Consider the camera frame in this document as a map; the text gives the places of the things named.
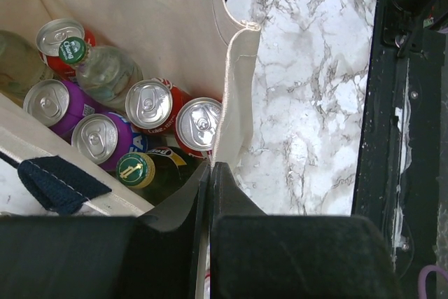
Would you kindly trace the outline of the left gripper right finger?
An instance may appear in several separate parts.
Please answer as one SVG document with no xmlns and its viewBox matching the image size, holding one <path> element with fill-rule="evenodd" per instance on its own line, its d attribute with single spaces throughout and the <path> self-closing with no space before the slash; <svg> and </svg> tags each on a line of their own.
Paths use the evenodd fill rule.
<svg viewBox="0 0 448 299">
<path fill-rule="evenodd" d="M 360 216 L 265 214 L 228 164 L 210 180 L 212 298 L 401 298 L 383 238 Z"/>
</svg>

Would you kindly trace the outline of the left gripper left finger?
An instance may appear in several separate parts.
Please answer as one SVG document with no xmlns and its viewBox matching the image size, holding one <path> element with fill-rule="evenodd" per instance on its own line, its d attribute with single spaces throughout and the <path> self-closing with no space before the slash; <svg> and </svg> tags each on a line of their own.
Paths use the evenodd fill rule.
<svg viewBox="0 0 448 299">
<path fill-rule="evenodd" d="M 201 298 L 210 166 L 139 217 L 7 216 L 2 298 Z"/>
</svg>

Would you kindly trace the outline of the green glass bottle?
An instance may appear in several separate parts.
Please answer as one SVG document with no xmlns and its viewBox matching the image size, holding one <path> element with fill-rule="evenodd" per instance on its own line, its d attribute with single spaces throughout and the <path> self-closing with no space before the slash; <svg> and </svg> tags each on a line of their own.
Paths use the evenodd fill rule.
<svg viewBox="0 0 448 299">
<path fill-rule="evenodd" d="M 161 146 L 147 153 L 128 153 L 119 159 L 116 178 L 156 206 L 179 190 L 200 165 L 183 150 Z"/>
</svg>

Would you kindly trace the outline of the purple soda can front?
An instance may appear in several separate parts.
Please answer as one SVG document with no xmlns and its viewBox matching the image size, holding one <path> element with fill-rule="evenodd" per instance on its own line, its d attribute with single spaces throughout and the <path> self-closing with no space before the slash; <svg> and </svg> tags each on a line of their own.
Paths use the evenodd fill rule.
<svg viewBox="0 0 448 299">
<path fill-rule="evenodd" d="M 148 137 L 118 113 L 94 113 L 84 117 L 74 128 L 71 145 L 87 159 L 112 172 L 127 153 L 144 153 Z"/>
</svg>

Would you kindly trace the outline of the purple soda can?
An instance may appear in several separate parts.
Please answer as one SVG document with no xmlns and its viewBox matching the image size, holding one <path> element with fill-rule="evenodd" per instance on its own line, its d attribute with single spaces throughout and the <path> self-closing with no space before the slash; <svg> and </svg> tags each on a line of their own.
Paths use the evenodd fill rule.
<svg viewBox="0 0 448 299">
<path fill-rule="evenodd" d="M 34 85 L 24 99 L 23 109 L 67 142 L 84 117 L 109 111 L 75 83 L 55 79 Z"/>
<path fill-rule="evenodd" d="M 127 153 L 144 153 L 148 137 L 118 113 L 94 113 L 84 117 L 74 128 L 71 145 L 87 159 L 112 172 Z"/>
</svg>

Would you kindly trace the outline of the red soda can front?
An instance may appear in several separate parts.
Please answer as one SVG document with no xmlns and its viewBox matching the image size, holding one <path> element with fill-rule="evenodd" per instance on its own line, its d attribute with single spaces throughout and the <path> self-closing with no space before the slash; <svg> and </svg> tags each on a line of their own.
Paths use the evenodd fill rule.
<svg viewBox="0 0 448 299">
<path fill-rule="evenodd" d="M 221 103 L 209 97 L 192 99 L 181 108 L 174 135 L 179 147 L 189 156 L 211 158 L 221 109 Z"/>
</svg>

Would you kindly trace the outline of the red soda can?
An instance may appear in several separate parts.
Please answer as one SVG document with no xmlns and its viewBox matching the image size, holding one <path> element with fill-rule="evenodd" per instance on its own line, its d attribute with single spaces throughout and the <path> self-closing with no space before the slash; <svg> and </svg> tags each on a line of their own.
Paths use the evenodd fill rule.
<svg viewBox="0 0 448 299">
<path fill-rule="evenodd" d="M 221 103 L 209 97 L 192 99 L 181 108 L 174 135 L 179 147 L 189 156 L 211 158 L 221 109 Z"/>
<path fill-rule="evenodd" d="M 131 123 L 149 135 L 174 129 L 181 108 L 193 97 L 164 78 L 139 81 L 128 91 L 125 110 Z"/>
</svg>

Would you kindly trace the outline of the clear glass bottle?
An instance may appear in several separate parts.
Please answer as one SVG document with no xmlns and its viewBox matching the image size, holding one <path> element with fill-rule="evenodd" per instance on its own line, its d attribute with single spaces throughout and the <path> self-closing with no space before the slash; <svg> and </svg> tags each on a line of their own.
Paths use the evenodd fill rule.
<svg viewBox="0 0 448 299">
<path fill-rule="evenodd" d="M 14 32 L 1 30 L 1 90 L 24 99 L 34 85 L 54 78 L 32 44 Z"/>
<path fill-rule="evenodd" d="M 83 92 L 116 111 L 125 111 L 129 89 L 143 80 L 141 67 L 122 50 L 91 46 L 75 36 L 61 42 L 59 58 L 74 69 Z"/>
</svg>

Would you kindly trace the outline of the cream canvas tote bag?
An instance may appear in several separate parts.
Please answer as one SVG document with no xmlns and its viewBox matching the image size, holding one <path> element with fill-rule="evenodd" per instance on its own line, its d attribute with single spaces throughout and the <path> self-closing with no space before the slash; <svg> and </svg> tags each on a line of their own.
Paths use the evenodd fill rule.
<svg viewBox="0 0 448 299">
<path fill-rule="evenodd" d="M 237 166 L 253 134 L 258 24 L 234 19 L 225 0 L 1 0 L 1 28 L 29 41 L 56 18 L 83 23 L 129 54 L 146 77 L 221 100 L 212 162 Z"/>
</svg>

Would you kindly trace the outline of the red cola can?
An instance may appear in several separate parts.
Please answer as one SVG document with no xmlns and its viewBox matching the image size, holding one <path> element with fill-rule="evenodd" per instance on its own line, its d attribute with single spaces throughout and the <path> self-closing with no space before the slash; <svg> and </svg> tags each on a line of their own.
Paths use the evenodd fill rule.
<svg viewBox="0 0 448 299">
<path fill-rule="evenodd" d="M 76 83 L 75 70 L 59 58 L 59 46 L 63 40 L 71 36 L 83 38 L 91 46 L 96 45 L 94 34 L 89 29 L 84 28 L 79 21 L 71 18 L 60 18 L 52 20 L 40 28 L 36 35 L 36 47 L 45 65 L 63 80 Z"/>
</svg>

